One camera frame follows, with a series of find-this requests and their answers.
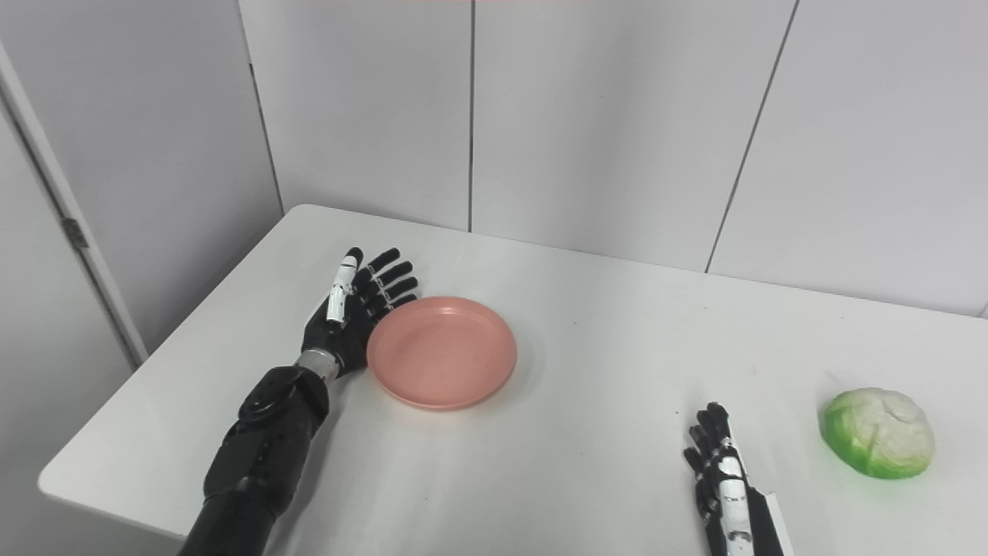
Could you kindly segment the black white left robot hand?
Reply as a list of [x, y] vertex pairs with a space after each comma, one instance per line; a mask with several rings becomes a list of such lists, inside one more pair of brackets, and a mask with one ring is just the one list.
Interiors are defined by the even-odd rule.
[[396, 247], [371, 260], [352, 247], [337, 267], [326, 299], [304, 327], [297, 364], [326, 380], [367, 365], [374, 328], [396, 310], [417, 299], [413, 264]]

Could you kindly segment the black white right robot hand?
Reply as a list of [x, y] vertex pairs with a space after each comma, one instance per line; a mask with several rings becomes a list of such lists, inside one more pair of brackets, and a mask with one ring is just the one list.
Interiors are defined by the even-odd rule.
[[726, 408], [709, 402], [695, 417], [682, 456], [710, 555], [793, 555], [779, 501], [751, 484]]

